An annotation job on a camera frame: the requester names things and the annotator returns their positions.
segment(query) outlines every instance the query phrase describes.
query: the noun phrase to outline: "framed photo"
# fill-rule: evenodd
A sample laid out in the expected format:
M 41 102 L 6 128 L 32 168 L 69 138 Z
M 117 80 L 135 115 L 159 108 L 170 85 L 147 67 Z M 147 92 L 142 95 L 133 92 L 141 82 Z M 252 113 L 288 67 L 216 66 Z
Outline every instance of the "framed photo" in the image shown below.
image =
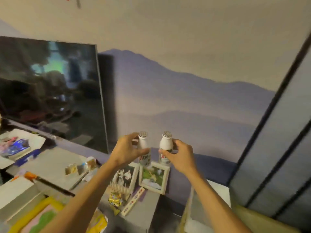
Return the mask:
M 114 175 L 110 186 L 122 194 L 131 194 L 134 191 L 139 172 L 138 163 L 130 163 L 125 168 L 119 169 Z
M 165 194 L 169 166 L 152 161 L 149 167 L 140 166 L 139 185 L 159 194 Z

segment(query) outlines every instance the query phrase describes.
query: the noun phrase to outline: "hand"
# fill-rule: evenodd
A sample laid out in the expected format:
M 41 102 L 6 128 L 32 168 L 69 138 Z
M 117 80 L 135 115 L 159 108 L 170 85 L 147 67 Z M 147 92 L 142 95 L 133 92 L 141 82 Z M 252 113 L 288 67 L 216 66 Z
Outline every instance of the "hand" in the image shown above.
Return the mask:
M 159 153 L 167 157 L 179 172 L 188 177 L 189 174 L 196 172 L 192 146 L 178 139 L 173 139 L 173 144 L 173 149 L 178 150 L 177 154 L 171 154 L 162 149 L 159 150 Z
M 134 132 L 119 138 L 108 160 L 115 168 L 125 167 L 139 156 L 150 152 L 150 148 L 135 149 L 133 147 L 133 145 L 138 144 L 138 141 L 133 141 L 133 139 L 138 139 L 138 135 L 138 132 Z

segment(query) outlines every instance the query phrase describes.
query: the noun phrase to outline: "television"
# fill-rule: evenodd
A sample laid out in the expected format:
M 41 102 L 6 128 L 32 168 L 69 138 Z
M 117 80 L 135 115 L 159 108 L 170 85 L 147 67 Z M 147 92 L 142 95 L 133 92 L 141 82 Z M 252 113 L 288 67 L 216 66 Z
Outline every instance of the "television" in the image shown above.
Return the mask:
M 0 37 L 0 113 L 108 153 L 96 45 Z

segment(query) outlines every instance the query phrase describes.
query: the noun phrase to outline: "yogurt drink bottle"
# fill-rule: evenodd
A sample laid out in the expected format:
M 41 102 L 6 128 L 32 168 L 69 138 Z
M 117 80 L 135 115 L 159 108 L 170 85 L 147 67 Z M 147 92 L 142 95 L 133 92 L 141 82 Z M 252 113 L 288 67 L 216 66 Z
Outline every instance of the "yogurt drink bottle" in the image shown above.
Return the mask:
M 172 141 L 172 133 L 169 131 L 165 131 L 162 134 L 162 139 L 160 141 L 160 149 L 167 150 L 168 152 L 173 152 L 173 141 Z M 163 154 L 160 154 L 159 163 L 169 166 L 171 161 L 166 158 Z
M 138 135 L 138 145 L 137 145 L 137 149 L 144 149 L 144 148 L 149 148 L 149 145 L 147 143 L 147 136 L 148 133 L 141 131 Z M 140 156 L 138 157 L 138 162 L 140 165 L 147 167 L 151 164 L 151 154 L 150 152 L 146 155 Z

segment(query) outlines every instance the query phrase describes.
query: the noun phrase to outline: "bottle cap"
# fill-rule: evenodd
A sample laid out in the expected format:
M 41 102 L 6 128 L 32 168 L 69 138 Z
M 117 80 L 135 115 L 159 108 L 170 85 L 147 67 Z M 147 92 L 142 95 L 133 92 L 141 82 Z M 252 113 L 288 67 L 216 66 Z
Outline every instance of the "bottle cap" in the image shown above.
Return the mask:
M 141 131 L 141 132 L 139 133 L 139 137 L 141 137 L 141 138 L 146 138 L 147 136 L 148 136 L 148 133 L 145 132 L 145 131 Z
M 171 138 L 171 137 L 172 137 L 172 133 L 169 132 L 169 131 L 165 131 L 165 132 L 163 133 L 163 136 L 165 136 L 165 137 L 167 137 L 167 138 Z

